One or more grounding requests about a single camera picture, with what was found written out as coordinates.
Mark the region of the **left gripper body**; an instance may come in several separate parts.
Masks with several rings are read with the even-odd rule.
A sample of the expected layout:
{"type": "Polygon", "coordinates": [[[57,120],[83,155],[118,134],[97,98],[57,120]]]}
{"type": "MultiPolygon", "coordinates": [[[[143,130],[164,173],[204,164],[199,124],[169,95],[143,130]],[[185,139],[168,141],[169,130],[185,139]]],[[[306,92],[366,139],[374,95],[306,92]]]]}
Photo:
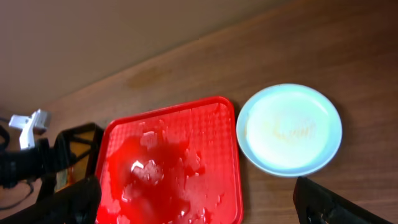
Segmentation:
{"type": "Polygon", "coordinates": [[[64,139],[49,145],[48,139],[39,139],[35,147],[19,152],[1,153],[1,185],[13,188],[19,181],[39,178],[69,167],[72,153],[64,139]]]}

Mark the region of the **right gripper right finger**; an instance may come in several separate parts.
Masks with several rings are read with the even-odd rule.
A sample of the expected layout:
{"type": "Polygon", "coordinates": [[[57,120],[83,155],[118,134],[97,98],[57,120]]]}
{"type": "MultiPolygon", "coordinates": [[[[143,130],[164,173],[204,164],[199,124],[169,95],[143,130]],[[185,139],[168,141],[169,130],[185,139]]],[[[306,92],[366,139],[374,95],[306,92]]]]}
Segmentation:
{"type": "Polygon", "coordinates": [[[306,177],[298,177],[293,201],[300,224],[391,224],[306,177]]]}

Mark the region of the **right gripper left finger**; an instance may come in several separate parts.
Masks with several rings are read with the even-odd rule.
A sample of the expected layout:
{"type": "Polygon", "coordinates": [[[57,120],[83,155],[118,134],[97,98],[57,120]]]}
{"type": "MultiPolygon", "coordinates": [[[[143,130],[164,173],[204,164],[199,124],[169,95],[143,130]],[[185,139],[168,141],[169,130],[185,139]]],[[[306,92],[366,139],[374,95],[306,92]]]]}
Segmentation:
{"type": "Polygon", "coordinates": [[[94,224],[100,201],[100,182],[91,176],[6,217],[1,224],[94,224]]]}

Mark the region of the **white plate top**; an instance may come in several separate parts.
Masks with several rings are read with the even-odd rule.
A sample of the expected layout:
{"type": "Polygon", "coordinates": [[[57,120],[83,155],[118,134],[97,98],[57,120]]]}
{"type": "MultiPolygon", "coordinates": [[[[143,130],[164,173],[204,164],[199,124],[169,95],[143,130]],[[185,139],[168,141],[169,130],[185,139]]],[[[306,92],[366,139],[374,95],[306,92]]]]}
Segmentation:
{"type": "Polygon", "coordinates": [[[236,136],[246,158],[279,177],[309,175],[325,167],[343,140],[334,104],[313,88],[284,83],[250,97],[239,112],[236,136]]]}

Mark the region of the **black water tray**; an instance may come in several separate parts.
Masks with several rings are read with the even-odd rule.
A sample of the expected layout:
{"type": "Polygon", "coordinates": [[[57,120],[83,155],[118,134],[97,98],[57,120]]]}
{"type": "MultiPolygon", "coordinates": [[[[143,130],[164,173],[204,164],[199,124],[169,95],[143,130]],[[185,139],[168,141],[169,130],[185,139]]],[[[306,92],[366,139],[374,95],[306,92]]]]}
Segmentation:
{"type": "Polygon", "coordinates": [[[104,129],[88,123],[58,134],[53,146],[47,139],[36,143],[44,174],[37,200],[43,200],[95,173],[104,129]]]}

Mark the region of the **red plastic tray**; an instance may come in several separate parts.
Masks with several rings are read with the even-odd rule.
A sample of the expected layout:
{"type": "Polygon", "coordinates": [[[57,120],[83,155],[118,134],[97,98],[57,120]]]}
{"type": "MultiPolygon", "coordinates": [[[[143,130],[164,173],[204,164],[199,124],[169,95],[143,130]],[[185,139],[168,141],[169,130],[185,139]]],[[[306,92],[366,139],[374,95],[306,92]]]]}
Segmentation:
{"type": "Polygon", "coordinates": [[[241,223],[232,103],[213,96],[116,119],[95,172],[96,223],[241,223]]]}

